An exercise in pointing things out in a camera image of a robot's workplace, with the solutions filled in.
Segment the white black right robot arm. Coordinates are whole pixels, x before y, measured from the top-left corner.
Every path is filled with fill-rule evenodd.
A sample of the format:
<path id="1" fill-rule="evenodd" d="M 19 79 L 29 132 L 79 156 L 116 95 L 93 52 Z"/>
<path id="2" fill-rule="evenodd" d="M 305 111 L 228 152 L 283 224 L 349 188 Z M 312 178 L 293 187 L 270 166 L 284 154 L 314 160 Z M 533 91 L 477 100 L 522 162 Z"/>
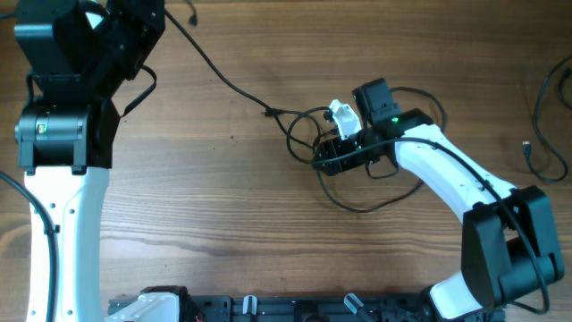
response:
<path id="1" fill-rule="evenodd" d="M 382 79 L 353 90 L 354 101 L 333 100 L 324 110 L 334 137 L 314 145 L 312 166 L 334 176 L 383 158 L 427 185 L 452 210 L 462 228 L 460 270 L 417 295 L 381 303 L 378 319 L 494 321 L 506 306 L 538 292 L 548 311 L 551 284 L 565 274 L 547 195 L 518 188 L 483 169 L 456 148 L 433 119 L 402 111 Z"/>

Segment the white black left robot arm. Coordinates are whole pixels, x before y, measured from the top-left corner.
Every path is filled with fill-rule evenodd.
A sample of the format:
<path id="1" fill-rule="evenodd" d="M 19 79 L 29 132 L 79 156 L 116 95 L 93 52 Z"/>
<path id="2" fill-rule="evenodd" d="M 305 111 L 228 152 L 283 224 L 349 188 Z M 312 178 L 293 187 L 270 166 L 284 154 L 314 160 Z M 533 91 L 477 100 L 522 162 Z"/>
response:
<path id="1" fill-rule="evenodd" d="M 113 95 L 164 33 L 162 0 L 18 3 L 30 64 L 14 129 L 29 201 L 30 321 L 100 321 L 100 220 L 123 114 Z"/>

